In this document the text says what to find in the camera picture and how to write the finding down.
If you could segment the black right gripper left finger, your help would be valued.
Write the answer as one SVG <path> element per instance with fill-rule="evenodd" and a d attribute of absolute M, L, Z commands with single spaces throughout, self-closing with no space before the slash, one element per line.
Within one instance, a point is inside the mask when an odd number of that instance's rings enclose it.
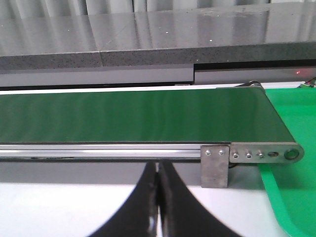
<path fill-rule="evenodd" d="M 156 191 L 156 165 L 150 161 L 124 204 L 91 236 L 155 237 L 158 218 Z"/>

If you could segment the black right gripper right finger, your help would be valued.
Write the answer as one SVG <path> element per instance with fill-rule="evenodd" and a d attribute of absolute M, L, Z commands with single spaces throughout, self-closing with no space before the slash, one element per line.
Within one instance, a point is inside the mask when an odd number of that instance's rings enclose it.
<path fill-rule="evenodd" d="M 194 197 L 169 160 L 159 162 L 164 237 L 238 237 Z"/>

